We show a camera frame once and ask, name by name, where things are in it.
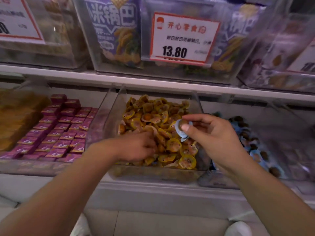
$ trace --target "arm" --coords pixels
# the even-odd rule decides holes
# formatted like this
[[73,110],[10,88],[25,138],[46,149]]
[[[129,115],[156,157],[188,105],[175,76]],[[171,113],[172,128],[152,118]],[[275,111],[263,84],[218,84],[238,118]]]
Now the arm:
[[97,184],[115,162],[136,162],[155,150],[153,136],[147,132],[91,145],[80,159],[8,215],[0,223],[0,236],[69,235]]
[[199,142],[219,169],[228,175],[271,235],[313,235],[315,212],[292,190],[258,165],[242,147],[231,124],[207,115],[186,115],[194,127],[182,130]]

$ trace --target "stack of pink boxes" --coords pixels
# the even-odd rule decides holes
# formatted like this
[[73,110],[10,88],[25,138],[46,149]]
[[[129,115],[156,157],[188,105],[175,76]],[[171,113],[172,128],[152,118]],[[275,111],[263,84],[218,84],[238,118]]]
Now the stack of pink boxes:
[[85,137],[97,108],[81,107],[79,99],[53,94],[44,117],[18,145],[0,158],[73,162],[84,152]]

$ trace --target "white shelf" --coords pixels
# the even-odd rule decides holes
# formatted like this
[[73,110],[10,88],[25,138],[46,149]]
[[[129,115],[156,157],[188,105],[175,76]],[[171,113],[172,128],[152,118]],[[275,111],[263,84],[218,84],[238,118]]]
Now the white shelf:
[[185,92],[185,91],[197,91],[203,94],[235,94],[243,96],[252,96],[259,98],[278,98],[287,100],[307,101],[315,102],[315,95],[296,94],[287,92],[276,91],[264,91],[264,90],[252,90],[238,87],[223,87],[204,84],[192,84],[185,82],[175,82],[170,80],[155,80],[145,79],[140,76],[127,76],[127,75],[115,75],[115,74],[97,74],[94,71],[84,71],[81,73],[61,70],[50,69],[36,69],[29,67],[0,65],[0,72],[16,73],[22,75],[40,75],[50,79],[64,78],[73,79],[76,81],[84,81],[91,83],[100,83],[102,85],[115,85],[117,87],[124,84],[128,87],[136,87],[142,89],[155,89],[172,92]]

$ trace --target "tile floor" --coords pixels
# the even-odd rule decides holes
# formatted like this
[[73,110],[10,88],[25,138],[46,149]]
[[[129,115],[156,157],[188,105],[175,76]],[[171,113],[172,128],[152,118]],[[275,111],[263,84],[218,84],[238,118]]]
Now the tile floor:
[[[13,208],[0,208],[0,220]],[[93,236],[223,236],[230,222],[214,218],[198,218],[140,212],[86,209]],[[253,236],[268,236],[260,223],[248,223]]]

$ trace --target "red-bordered price tag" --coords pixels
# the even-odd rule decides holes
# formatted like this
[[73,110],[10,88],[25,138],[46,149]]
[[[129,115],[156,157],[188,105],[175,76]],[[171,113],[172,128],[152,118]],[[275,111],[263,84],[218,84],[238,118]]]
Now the red-bordered price tag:
[[216,21],[155,12],[150,60],[204,65],[219,28]]
[[25,0],[0,0],[0,40],[45,44]]
[[315,74],[315,39],[305,48],[287,71]]

